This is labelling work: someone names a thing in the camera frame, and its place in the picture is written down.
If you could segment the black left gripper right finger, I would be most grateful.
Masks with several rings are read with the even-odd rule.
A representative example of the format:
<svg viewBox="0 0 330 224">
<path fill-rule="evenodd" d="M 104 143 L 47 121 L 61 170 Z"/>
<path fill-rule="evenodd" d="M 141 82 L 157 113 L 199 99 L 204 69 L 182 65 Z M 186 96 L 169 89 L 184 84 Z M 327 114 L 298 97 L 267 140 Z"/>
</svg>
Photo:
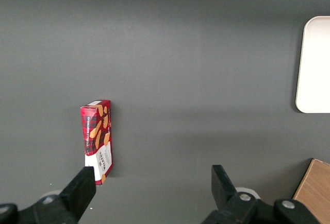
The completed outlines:
<svg viewBox="0 0 330 224">
<path fill-rule="evenodd" d="M 278 199 L 273 205 L 253 194 L 235 189 L 221 165 L 211 168 L 211 191 L 217 210 L 203 223 L 318 223 L 317 218 L 301 202 Z"/>
</svg>

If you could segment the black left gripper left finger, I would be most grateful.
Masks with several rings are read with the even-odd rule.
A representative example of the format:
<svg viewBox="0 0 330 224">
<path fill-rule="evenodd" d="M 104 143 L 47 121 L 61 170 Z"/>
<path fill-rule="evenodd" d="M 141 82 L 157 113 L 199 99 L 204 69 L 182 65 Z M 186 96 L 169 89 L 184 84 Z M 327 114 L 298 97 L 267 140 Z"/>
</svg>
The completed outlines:
<svg viewBox="0 0 330 224">
<path fill-rule="evenodd" d="M 58 195 L 44 196 L 20 211 L 14 203 L 1 204 L 1 223 L 78 223 L 95 193 L 94 168 L 83 167 Z"/>
</svg>

